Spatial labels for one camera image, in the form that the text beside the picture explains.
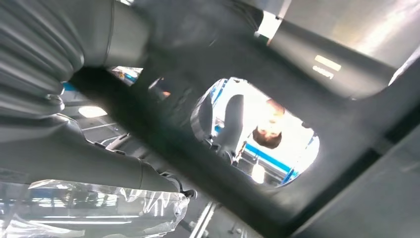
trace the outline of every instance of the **dark hair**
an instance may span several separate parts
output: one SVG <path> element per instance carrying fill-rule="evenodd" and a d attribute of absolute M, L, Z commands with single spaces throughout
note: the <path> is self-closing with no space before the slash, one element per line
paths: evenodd
<path fill-rule="evenodd" d="M 267 147 L 268 149 L 274 149 L 276 148 L 280 142 L 281 142 L 281 132 L 278 136 L 273 137 L 273 138 L 265 138 L 264 135 L 262 135 L 259 131 L 258 131 L 258 127 L 256 127 L 253 131 L 252 131 L 252 138 L 254 139 L 254 141 L 256 143 L 258 143 L 258 145 L 260 146 L 264 146 Z"/>

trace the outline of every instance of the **plastic cover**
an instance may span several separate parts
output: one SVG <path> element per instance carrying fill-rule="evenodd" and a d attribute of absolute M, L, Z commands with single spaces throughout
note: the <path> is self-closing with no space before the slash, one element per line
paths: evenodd
<path fill-rule="evenodd" d="M 187 212 L 182 193 L 79 182 L 0 182 L 1 237 L 151 238 L 175 230 Z"/>

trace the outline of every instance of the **man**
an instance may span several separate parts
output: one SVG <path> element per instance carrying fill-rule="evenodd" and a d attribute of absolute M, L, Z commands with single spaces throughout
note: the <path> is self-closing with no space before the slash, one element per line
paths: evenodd
<path fill-rule="evenodd" d="M 257 127 L 252 136 L 256 143 L 269 149 L 276 148 L 281 142 L 285 109 L 273 99 L 266 101 Z"/>

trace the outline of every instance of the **seat back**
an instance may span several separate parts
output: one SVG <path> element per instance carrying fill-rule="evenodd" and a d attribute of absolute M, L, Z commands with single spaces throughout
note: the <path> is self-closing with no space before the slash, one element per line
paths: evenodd
<path fill-rule="evenodd" d="M 213 145 L 219 145 L 219 153 L 235 153 L 242 134 L 243 116 L 244 95 L 235 95 L 227 103 L 224 128 L 213 141 Z"/>

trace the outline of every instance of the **ceiling light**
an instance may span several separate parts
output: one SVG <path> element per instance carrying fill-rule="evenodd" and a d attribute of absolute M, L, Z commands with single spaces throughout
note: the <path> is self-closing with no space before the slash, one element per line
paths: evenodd
<path fill-rule="evenodd" d="M 86 118 L 96 118 L 107 115 L 107 113 L 100 107 L 84 106 L 79 108 L 79 113 Z"/>

